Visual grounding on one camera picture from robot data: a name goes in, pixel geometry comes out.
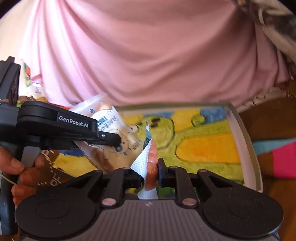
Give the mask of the person left hand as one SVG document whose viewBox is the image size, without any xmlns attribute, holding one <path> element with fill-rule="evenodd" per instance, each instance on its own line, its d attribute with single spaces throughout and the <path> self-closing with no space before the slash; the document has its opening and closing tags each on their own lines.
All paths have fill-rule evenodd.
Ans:
<svg viewBox="0 0 296 241">
<path fill-rule="evenodd" d="M 18 175 L 18 184 L 11 188 L 13 202 L 16 206 L 36 193 L 44 161 L 45 157 L 40 154 L 36 157 L 34 166 L 26 168 L 6 148 L 1 147 L 1 171 L 9 175 Z"/>
</svg>

